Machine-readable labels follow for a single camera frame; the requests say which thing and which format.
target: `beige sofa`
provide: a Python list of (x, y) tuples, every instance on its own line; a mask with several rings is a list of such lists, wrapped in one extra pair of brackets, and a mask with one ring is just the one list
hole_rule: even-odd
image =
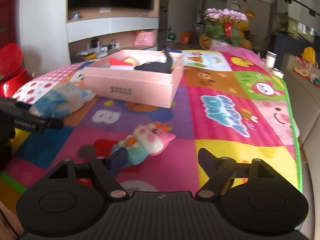
[[(286, 54), (281, 70), (309, 165), (315, 204), (315, 240), (320, 240), (320, 88), (295, 73), (294, 62), (295, 56)], [(320, 76), (317, 68), (312, 68), (311, 72)]]

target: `screw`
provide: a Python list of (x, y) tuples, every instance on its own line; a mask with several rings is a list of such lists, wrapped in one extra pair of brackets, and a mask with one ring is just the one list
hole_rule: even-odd
[(113, 198), (123, 198), (127, 195), (127, 193), (123, 190), (114, 190), (111, 191), (110, 196)]
[(201, 190), (199, 191), (198, 195), (202, 198), (211, 198), (213, 197), (214, 193), (211, 190)]

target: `green mat border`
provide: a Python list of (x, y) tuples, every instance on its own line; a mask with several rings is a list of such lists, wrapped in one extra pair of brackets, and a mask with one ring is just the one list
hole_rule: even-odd
[[(200, 50), (200, 49), (184, 49), (181, 50), (183, 53), (184, 51), (201, 51), (201, 52), (211, 52), (210, 50)], [(287, 101), (288, 105), (288, 113), (290, 116), (290, 124), (291, 124), (291, 129), (292, 129), (292, 139), (293, 139), (293, 144), (294, 144), (294, 153), (296, 156), (296, 167), (297, 167), (297, 179), (298, 179), (298, 190), (302, 193), (303, 189), (303, 184), (302, 184), (302, 165), (301, 165), (301, 155), (300, 155), (300, 147), (299, 147), (299, 142), (298, 138), (296, 136), (296, 130), (295, 130), (295, 124), (294, 124), (294, 118), (293, 118), (293, 113), (292, 113), (292, 108), (291, 108), (291, 103), (290, 103), (290, 98), (289, 98), (289, 92), (287, 89), (287, 85), (284, 82), (282, 78), (277, 77), (276, 75), (269, 73), (270, 75), (276, 77), (278, 80), (281, 80), (282, 84), (284, 85), (285, 89), (285, 99)]]
[(21, 195), (26, 192), (27, 188), (13, 179), (6, 172), (0, 172), (0, 179), (3, 179), (6, 183), (8, 183), (12, 188), (18, 191)]

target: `green ball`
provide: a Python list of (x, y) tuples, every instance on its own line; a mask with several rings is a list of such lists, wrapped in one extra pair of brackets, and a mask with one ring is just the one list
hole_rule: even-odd
[(177, 38), (177, 35), (175, 33), (168, 34), (168, 40), (174, 41), (176, 38)]

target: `plush pig toy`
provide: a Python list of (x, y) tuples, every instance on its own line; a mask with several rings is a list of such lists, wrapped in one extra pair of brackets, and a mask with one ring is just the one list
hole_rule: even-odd
[(112, 153), (125, 147), (128, 151), (126, 167), (140, 164), (148, 155), (162, 153), (169, 142), (176, 137), (169, 133), (169, 130), (169, 126), (158, 122), (139, 125), (133, 130), (132, 135), (113, 146)]

